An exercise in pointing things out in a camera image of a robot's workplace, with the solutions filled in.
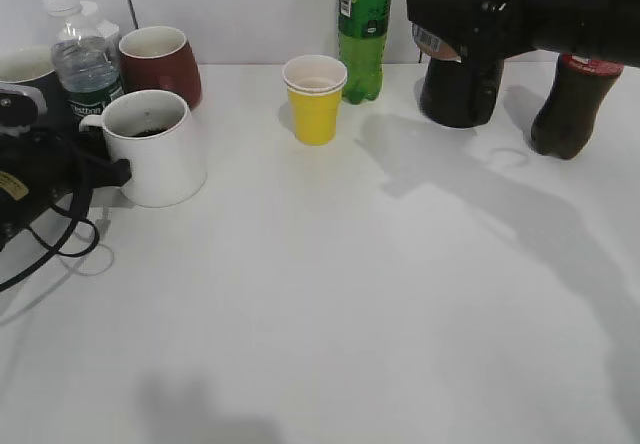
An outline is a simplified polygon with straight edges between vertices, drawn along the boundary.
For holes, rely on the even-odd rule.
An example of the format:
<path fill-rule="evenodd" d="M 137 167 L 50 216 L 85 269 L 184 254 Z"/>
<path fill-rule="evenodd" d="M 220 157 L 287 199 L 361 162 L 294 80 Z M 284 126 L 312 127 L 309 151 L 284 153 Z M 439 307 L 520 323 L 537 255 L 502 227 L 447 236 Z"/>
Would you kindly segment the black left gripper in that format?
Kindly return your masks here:
<path fill-rule="evenodd" d="M 75 144 L 45 129 L 1 137 L 2 245 L 48 210 L 81 222 L 90 187 L 121 188 L 130 181 L 130 161 L 111 159 L 101 131 L 80 131 Z"/>

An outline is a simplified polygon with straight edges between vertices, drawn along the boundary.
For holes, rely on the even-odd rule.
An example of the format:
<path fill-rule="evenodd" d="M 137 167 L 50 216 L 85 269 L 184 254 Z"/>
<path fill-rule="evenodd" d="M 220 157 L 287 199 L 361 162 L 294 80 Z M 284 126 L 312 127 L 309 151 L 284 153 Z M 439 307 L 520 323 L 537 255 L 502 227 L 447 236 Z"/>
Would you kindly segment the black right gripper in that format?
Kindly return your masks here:
<path fill-rule="evenodd" d="M 486 124 L 504 61 L 534 50 L 639 66 L 639 0 L 406 0 L 431 52 L 419 106 L 438 124 Z"/>

